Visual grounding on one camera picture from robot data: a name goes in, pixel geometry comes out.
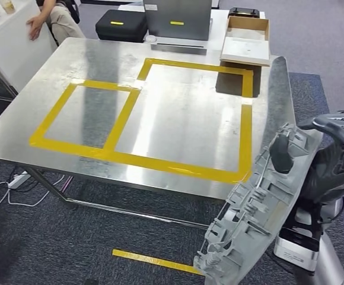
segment yellow floor tape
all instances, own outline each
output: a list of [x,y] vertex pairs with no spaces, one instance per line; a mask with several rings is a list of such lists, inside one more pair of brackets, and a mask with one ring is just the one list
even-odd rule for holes
[[189,273],[202,275],[201,273],[200,273],[198,270],[196,270],[193,266],[180,264],[180,263],[177,263],[177,262],[167,261],[167,260],[154,258],[154,257],[150,257],[150,256],[134,254],[131,252],[120,251],[118,249],[113,249],[112,255],[116,256],[116,257],[128,258],[128,259],[151,263],[151,264],[155,264],[155,265],[158,265],[158,266],[186,271],[186,272],[189,272]]

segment person's leg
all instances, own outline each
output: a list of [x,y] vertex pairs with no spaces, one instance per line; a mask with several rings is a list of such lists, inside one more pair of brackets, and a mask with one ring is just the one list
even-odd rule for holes
[[60,45],[67,37],[85,38],[82,31],[63,4],[57,4],[49,15],[54,38]]

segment black case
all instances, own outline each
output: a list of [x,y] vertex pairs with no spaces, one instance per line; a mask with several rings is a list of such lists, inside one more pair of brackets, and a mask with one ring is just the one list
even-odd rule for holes
[[109,10],[95,25],[101,40],[142,43],[147,32],[146,13]]

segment yellow label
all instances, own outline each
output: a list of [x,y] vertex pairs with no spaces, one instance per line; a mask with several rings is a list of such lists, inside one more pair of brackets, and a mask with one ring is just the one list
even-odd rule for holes
[[183,26],[183,22],[170,21],[171,25]]

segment cardboard box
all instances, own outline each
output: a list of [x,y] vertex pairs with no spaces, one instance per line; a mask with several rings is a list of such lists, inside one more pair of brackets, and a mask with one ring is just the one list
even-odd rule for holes
[[269,58],[268,20],[236,16],[228,19],[222,61],[268,67]]

